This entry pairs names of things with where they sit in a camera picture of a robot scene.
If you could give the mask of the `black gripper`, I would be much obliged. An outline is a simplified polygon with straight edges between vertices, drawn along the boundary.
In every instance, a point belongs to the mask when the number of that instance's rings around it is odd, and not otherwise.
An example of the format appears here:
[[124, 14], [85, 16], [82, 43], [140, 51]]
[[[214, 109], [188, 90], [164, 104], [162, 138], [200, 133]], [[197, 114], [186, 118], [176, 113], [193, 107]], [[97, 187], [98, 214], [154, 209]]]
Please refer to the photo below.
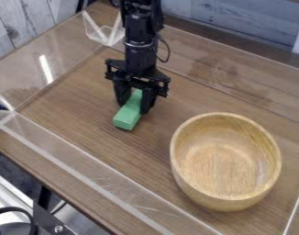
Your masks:
[[106, 59], [105, 78], [113, 83], [118, 106], [130, 97], [130, 88], [141, 90], [140, 113], [145, 115], [156, 102], [156, 95], [166, 97], [170, 78], [157, 70], [157, 40], [148, 44], [124, 41], [125, 58]]

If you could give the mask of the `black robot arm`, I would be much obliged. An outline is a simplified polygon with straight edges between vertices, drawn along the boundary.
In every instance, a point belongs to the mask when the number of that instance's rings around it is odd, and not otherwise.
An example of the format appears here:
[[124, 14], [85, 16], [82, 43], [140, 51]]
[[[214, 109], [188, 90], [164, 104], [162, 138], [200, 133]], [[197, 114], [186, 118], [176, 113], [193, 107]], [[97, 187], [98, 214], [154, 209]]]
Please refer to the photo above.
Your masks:
[[116, 102], [122, 106], [133, 88], [141, 91], [140, 114], [145, 115], [158, 96], [166, 97], [170, 78], [157, 69], [157, 62], [170, 58], [170, 47], [158, 31], [164, 29], [160, 0], [120, 0], [125, 30], [122, 60], [105, 61], [105, 78], [112, 81]]

